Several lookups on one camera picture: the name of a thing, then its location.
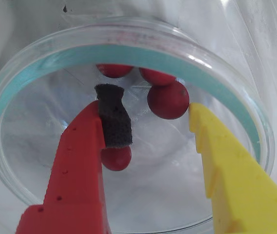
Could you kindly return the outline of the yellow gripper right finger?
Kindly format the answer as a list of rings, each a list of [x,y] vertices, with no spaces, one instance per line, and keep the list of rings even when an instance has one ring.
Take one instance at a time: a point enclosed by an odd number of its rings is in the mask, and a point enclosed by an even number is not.
[[[277,185],[204,105],[189,106],[217,234],[277,234]]]

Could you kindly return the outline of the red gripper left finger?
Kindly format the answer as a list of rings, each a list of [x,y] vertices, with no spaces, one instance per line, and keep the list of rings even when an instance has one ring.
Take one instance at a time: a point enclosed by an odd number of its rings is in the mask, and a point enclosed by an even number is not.
[[[62,133],[44,201],[21,215],[19,234],[109,234],[102,167],[125,169],[132,158],[124,89],[95,86],[87,105]]]

